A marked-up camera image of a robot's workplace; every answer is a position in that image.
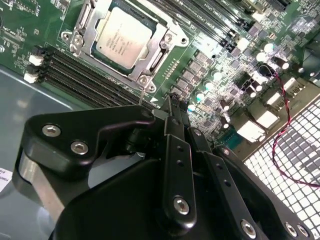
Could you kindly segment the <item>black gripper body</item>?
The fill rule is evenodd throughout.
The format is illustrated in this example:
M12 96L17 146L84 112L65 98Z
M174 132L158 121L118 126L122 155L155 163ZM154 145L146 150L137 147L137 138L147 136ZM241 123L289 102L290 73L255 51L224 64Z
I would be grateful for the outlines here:
M73 199L53 240L171 240L160 208L160 163L136 163ZM233 240L235 235L209 182L195 175L197 221L184 240Z

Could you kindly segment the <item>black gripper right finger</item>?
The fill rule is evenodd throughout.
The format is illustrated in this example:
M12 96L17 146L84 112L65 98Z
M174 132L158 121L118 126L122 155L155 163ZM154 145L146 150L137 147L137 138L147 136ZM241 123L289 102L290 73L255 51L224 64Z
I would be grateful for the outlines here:
M177 100L191 146L197 206L217 240L313 240L311 230L227 147L211 149Z

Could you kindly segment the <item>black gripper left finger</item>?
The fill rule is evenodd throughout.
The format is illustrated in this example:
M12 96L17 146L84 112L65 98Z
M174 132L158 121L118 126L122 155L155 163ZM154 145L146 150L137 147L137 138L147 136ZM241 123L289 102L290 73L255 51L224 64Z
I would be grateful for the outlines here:
M191 146L175 111L175 94L160 109L142 105L40 114L23 130L15 175L55 221L76 197L137 163L160 164L163 225L190 230L197 222Z

